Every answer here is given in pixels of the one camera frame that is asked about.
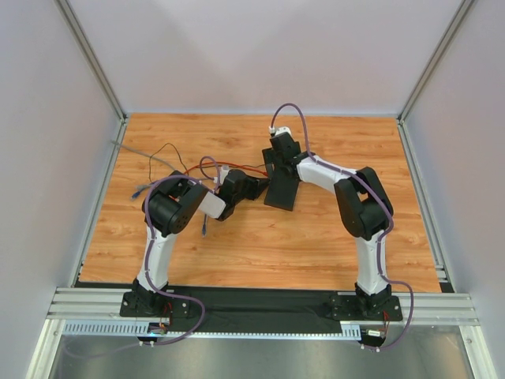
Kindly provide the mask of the black network switch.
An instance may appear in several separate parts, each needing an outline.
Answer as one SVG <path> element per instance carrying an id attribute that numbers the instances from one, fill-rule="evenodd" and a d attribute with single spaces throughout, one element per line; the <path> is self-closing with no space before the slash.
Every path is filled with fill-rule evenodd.
<path id="1" fill-rule="evenodd" d="M 293 174 L 286 174 L 282 171 L 280 177 L 269 179 L 271 182 L 267 188 L 264 204 L 291 212 L 294 209 L 297 189 L 300 182 L 296 167 Z"/>

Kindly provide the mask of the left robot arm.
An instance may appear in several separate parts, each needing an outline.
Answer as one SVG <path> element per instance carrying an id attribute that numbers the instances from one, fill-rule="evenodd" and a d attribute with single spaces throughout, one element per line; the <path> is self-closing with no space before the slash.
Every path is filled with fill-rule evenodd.
<path id="1" fill-rule="evenodd" d="M 178 235 L 198 211 L 214 220 L 228 219 L 241 201 L 256 200 L 269 182 L 239 169 L 221 174 L 214 191 L 180 171 L 155 182 L 142 204 L 147 226 L 144 262 L 131 291 L 123 295 L 120 315 L 168 317 L 173 303 L 160 291 L 168 289 L 168 267 Z"/>

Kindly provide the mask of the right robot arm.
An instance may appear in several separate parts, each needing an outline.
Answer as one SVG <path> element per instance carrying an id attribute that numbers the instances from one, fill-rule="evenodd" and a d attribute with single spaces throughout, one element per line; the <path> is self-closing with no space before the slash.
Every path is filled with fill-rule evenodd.
<path id="1" fill-rule="evenodd" d="M 394 211 L 376 172 L 370 167 L 340 167 L 303 152 L 288 127 L 271 127 L 269 133 L 271 147 L 262 151 L 270 178 L 264 203 L 293 210 L 300 182 L 334 193 L 342 224 L 357 247 L 356 298 L 351 306 L 367 316 L 380 312 L 392 299 L 391 285 L 380 269 L 385 267 L 383 233 Z"/>

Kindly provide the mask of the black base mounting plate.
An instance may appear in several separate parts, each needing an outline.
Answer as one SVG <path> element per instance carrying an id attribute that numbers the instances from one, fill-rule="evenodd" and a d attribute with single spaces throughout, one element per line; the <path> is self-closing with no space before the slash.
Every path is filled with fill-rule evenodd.
<path id="1" fill-rule="evenodd" d="M 165 296 L 138 283 L 124 293 L 123 317 L 168 318 L 169 329 L 185 332 L 334 333 L 344 321 L 401 321 L 398 297 L 387 292 L 376 300 L 336 291 L 232 287 L 163 288 Z"/>

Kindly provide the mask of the front aluminium rail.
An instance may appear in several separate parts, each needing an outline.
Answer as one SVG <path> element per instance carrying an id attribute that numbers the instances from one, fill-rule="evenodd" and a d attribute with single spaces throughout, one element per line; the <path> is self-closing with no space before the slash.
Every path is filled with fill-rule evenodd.
<path id="1" fill-rule="evenodd" d="M 117 320 L 125 288 L 59 287 L 47 316 L 54 319 Z M 470 295 L 462 293 L 416 293 L 413 325 L 480 324 Z"/>

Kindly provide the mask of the right aluminium frame post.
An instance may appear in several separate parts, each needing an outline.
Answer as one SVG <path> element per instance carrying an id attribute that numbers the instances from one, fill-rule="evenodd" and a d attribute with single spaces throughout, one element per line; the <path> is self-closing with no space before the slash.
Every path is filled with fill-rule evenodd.
<path id="1" fill-rule="evenodd" d="M 409 94 L 406 103 L 404 104 L 401 111 L 398 113 L 397 122 L 399 124 L 406 121 L 409 117 L 411 111 L 416 105 L 417 101 L 421 97 L 423 91 L 428 85 L 429 81 L 435 74 L 439 64 L 442 62 L 445 54 L 451 47 L 453 40 L 455 39 L 458 31 L 466 21 L 470 11 L 476 5 L 476 0 L 463 0 L 460 1 L 458 7 L 452 16 L 448 26 L 445 28 L 439 42 L 436 45 L 435 50 L 430 56 L 427 64 L 425 65 L 420 77 L 418 78 L 413 90 Z"/>

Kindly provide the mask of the aluminium frame post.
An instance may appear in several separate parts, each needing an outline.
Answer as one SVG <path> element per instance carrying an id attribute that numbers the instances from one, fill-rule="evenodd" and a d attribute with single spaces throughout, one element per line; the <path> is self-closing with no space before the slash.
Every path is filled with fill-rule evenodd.
<path id="1" fill-rule="evenodd" d="M 452 16 L 448 26 L 445 28 L 439 42 L 436 45 L 435 50 L 430 56 L 427 64 L 425 65 L 420 77 L 418 78 L 413 90 L 409 94 L 406 103 L 404 104 L 401 111 L 398 113 L 397 122 L 399 124 L 406 121 L 409 117 L 411 111 L 416 105 L 417 101 L 421 97 L 423 91 L 428 85 L 429 81 L 435 74 L 439 64 L 442 62 L 445 54 L 451 47 L 453 40 L 455 39 L 458 31 L 466 21 L 470 11 L 476 5 L 476 0 L 463 0 L 460 1 L 458 7 Z"/>
<path id="2" fill-rule="evenodd" d="M 75 10 L 71 5 L 71 2 L 67 0 L 55 0 L 54 3 L 63 16 L 70 32 L 73 35 L 73 38 L 77 42 L 78 47 L 84 55 L 88 66 L 92 70 L 92 73 L 98 81 L 99 86 L 107 98 L 107 101 L 109 102 L 111 108 L 114 110 L 114 113 L 118 119 L 124 121 L 127 119 L 127 114 L 123 109 L 123 106 L 120 104 L 120 101 L 115 91 L 113 90 L 105 71 L 103 70 L 103 67 L 99 63 L 98 57 L 86 35 L 81 22 L 79 21 Z"/>

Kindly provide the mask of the left aluminium frame post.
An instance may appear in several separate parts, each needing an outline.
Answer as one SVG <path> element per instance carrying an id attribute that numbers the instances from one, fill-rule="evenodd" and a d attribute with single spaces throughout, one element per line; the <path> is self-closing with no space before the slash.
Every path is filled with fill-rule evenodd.
<path id="1" fill-rule="evenodd" d="M 118 119 L 124 121 L 127 119 L 127 114 L 123 109 L 123 106 L 120 104 L 120 101 L 115 91 L 113 90 L 105 71 L 103 70 L 103 67 L 99 63 L 98 57 L 86 35 L 81 22 L 79 21 L 75 10 L 71 5 L 71 2 L 67 0 L 55 0 L 54 3 L 63 16 L 70 32 L 73 35 L 73 38 L 77 42 L 78 47 L 84 55 L 88 66 L 92 70 L 92 73 L 98 81 L 99 86 L 107 98 L 107 101 L 109 102 L 111 108 L 114 110 L 114 113 Z"/>

